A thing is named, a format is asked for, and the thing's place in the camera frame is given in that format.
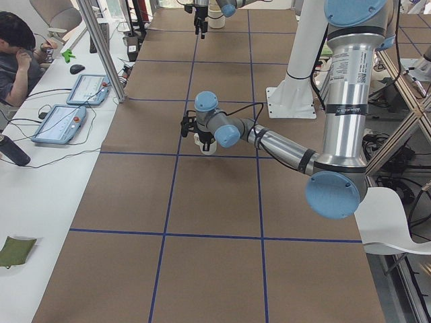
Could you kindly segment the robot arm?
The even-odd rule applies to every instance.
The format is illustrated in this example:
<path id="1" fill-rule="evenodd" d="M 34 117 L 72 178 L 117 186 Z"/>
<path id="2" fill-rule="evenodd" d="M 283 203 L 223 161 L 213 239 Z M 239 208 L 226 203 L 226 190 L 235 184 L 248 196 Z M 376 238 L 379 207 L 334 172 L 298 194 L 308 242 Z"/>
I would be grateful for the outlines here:
<path id="1" fill-rule="evenodd" d="M 267 89 L 271 118 L 315 118 L 311 77 L 322 45 L 332 52 L 325 86 L 323 151 L 307 149 L 255 120 L 220 109 L 209 91 L 195 98 L 195 116 L 185 116 L 182 135 L 194 133 L 204 153 L 239 140 L 288 168 L 309 175 L 306 200 L 319 215 L 341 219 L 366 196 L 361 143 L 368 113 L 373 56 L 395 42 L 398 1 L 303 1 L 285 79 Z"/>
<path id="2" fill-rule="evenodd" d="M 257 2 L 257 0 L 216 0 L 215 2 L 221 9 L 222 15 L 230 17 L 237 9 Z M 183 4 L 183 7 L 187 13 L 195 12 L 195 34 L 200 35 L 201 39 L 204 39 L 205 33 L 208 30 L 208 21 L 206 19 L 209 17 L 209 1 L 191 1 L 190 3 Z"/>

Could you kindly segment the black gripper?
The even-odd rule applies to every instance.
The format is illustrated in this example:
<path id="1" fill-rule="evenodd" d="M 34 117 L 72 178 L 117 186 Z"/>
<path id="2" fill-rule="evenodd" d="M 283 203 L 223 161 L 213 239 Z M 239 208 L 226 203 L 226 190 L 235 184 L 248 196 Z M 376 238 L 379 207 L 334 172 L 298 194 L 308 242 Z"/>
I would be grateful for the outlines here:
<path id="1" fill-rule="evenodd" d="M 213 134 L 210 132 L 205 132 L 205 131 L 201 131 L 201 130 L 198 130 L 197 134 L 199 137 L 199 141 L 203 144 L 203 150 L 209 151 L 209 144 L 216 141 L 214 139 Z"/>
<path id="2" fill-rule="evenodd" d="M 195 6 L 195 34 L 199 35 L 199 29 L 201 28 L 201 39 L 205 38 L 207 33 L 207 7 L 206 6 Z"/>

